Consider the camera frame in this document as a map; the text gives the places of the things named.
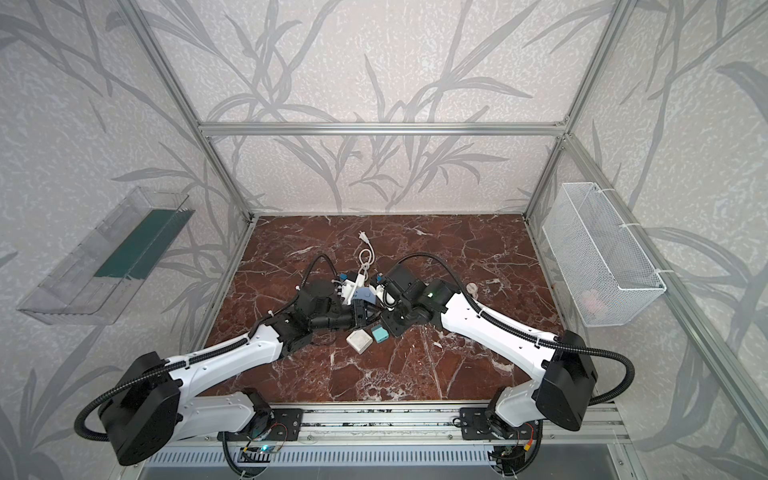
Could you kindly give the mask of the white cube adapter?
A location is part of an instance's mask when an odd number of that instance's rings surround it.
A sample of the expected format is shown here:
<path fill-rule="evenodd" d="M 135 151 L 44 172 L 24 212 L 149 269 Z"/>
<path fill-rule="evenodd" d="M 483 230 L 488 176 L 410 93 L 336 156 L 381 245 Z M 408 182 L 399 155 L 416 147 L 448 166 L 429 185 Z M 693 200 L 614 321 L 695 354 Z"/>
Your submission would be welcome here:
<path fill-rule="evenodd" d="M 357 353 L 362 355 L 374 342 L 373 338 L 363 329 L 352 331 L 346 342 Z"/>

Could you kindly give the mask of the teal cube adapter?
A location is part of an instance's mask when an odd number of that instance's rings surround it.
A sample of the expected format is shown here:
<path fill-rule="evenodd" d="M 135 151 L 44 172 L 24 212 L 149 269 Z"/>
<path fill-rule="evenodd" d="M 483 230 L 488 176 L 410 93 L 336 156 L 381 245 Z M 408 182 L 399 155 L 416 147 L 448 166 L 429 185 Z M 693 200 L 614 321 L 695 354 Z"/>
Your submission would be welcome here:
<path fill-rule="evenodd" d="M 373 327 L 371 335 L 377 344 L 381 344 L 390 338 L 389 332 L 381 325 Z"/>

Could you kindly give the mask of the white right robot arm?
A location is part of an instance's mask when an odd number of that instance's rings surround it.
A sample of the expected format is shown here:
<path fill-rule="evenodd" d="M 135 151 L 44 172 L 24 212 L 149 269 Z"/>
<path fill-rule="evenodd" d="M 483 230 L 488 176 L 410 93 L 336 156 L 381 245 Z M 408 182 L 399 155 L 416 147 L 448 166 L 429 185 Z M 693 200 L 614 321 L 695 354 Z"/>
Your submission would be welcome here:
<path fill-rule="evenodd" d="M 508 438 L 517 428 L 538 420 L 568 431 L 581 428 L 597 381 L 594 363 L 586 354 L 544 344 L 583 347 L 579 335 L 567 331 L 558 337 L 527 327 L 483 305 L 473 305 L 473 297 L 452 282 L 424 283 L 403 264 L 377 275 L 374 283 L 389 310 L 381 321 L 391 335 L 431 323 L 483 345 L 528 375 L 523 384 L 499 388 L 486 408 L 485 422 L 495 436 Z"/>

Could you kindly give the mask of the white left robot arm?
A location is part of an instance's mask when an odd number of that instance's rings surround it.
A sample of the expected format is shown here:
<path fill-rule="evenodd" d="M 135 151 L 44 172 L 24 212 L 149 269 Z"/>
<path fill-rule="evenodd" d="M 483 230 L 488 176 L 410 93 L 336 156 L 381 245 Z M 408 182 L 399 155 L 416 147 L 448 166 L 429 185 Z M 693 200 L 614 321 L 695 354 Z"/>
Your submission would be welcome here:
<path fill-rule="evenodd" d="M 349 280 L 313 281 L 281 312 L 256 328 L 203 350 L 168 359 L 137 358 L 112 393 L 97 404 L 106 439 L 119 464 L 140 463 L 167 443 L 215 432 L 240 433 L 269 412 L 255 392 L 201 398 L 209 388 L 309 345 L 317 330 L 364 327 L 378 307 L 379 290 Z"/>

